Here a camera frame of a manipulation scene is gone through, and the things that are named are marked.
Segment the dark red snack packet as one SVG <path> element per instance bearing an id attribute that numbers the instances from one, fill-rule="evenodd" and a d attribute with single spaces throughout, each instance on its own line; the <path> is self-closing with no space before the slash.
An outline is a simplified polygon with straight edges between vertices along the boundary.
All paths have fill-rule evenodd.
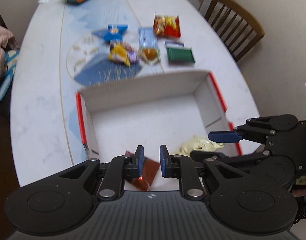
<path id="1" fill-rule="evenodd" d="M 160 163 L 144 157 L 141 177 L 127 178 L 125 181 L 133 185 L 139 191 L 150 191 L 159 169 Z"/>

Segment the green snack packet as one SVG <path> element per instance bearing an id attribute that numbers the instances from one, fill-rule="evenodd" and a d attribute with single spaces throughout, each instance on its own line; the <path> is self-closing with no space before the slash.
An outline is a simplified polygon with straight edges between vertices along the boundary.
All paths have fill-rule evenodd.
<path id="1" fill-rule="evenodd" d="M 167 47 L 168 62 L 195 63 L 195 58 L 191 48 Z"/>

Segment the white blue snack packet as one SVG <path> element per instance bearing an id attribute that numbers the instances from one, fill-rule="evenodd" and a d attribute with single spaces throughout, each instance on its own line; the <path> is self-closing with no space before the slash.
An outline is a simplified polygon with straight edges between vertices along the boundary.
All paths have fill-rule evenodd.
<path id="1" fill-rule="evenodd" d="M 184 43 L 175 41 L 165 41 L 164 46 L 167 47 L 184 47 Z"/>

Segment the wooden chair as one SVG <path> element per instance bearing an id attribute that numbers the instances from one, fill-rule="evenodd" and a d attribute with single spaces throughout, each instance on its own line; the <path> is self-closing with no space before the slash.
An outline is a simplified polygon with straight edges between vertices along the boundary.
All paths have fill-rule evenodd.
<path id="1" fill-rule="evenodd" d="M 234 0 L 211 0 L 205 20 L 236 62 L 265 36 L 259 21 Z"/>

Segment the yellow snack packet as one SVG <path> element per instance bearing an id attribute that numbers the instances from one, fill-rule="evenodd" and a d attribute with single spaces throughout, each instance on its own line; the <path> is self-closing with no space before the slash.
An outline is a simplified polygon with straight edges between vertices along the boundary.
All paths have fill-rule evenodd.
<path id="1" fill-rule="evenodd" d="M 123 63 L 130 66 L 127 50 L 122 43 L 114 43 L 110 45 L 108 59 L 113 62 Z"/>

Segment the blue cookie packet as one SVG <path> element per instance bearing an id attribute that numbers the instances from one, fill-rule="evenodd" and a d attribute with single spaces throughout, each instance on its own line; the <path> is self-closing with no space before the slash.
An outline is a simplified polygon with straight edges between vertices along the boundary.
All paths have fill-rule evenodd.
<path id="1" fill-rule="evenodd" d="M 122 41 L 122 36 L 127 29 L 127 24 L 109 24 L 106 29 L 93 31 L 92 34 L 109 43 L 110 41 Z"/>

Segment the white red cardboard box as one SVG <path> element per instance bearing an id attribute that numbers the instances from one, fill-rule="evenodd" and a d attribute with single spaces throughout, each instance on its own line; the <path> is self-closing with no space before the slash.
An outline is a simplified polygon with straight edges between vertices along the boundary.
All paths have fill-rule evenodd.
<path id="1" fill-rule="evenodd" d="M 233 127 L 211 72 L 192 70 L 93 85 L 76 94 L 82 143 L 103 162 L 144 147 L 158 160 L 194 136 Z"/>

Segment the light blue snack packet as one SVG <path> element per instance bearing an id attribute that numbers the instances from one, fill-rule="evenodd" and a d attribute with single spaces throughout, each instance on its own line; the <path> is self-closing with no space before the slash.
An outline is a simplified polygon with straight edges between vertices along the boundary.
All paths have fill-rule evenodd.
<path id="1" fill-rule="evenodd" d="M 152 27 L 140 27 L 138 28 L 139 33 L 139 51 L 144 49 L 157 49 L 158 42 Z"/>

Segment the purple candy packet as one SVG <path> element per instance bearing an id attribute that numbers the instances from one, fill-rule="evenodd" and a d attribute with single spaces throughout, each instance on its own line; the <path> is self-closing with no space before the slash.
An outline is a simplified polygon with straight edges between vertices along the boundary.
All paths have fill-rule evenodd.
<path id="1" fill-rule="evenodd" d="M 126 49 L 127 58 L 131 64 L 135 64 L 139 61 L 138 52 L 128 43 L 123 42 L 122 45 Z"/>

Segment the red yellow chip bag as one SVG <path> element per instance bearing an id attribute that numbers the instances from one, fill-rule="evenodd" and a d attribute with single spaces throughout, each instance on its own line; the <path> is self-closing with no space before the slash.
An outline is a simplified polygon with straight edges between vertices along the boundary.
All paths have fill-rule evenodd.
<path id="1" fill-rule="evenodd" d="M 180 20 L 178 16 L 155 15 L 153 30 L 158 37 L 180 38 Z"/>

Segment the cream snack packet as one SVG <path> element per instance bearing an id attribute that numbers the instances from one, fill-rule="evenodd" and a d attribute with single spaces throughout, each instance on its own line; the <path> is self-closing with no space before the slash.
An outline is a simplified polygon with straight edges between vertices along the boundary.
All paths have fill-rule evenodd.
<path id="1" fill-rule="evenodd" d="M 178 149 L 178 154 L 189 156 L 192 151 L 214 152 L 224 148 L 225 143 L 213 142 L 205 137 L 194 135 L 186 140 Z"/>

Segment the brown egg snack packet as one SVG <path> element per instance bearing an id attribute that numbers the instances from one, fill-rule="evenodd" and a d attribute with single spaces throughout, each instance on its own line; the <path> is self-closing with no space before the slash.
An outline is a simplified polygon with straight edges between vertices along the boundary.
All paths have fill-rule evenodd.
<path id="1" fill-rule="evenodd" d="M 141 59 L 148 65 L 154 65 L 160 61 L 160 51 L 158 48 L 145 47 L 140 51 Z"/>

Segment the blue white chair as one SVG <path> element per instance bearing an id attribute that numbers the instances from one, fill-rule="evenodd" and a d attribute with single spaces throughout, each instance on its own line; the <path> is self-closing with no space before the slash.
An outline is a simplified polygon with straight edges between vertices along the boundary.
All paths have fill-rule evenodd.
<path id="1" fill-rule="evenodd" d="M 11 85 L 16 70 L 18 58 L 19 58 L 18 50 L 9 50 L 5 53 L 6 69 L 3 71 L 1 75 L 2 83 L 0 85 L 0 102 L 1 100 L 3 100 L 5 94 L 9 90 L 9 87 Z"/>

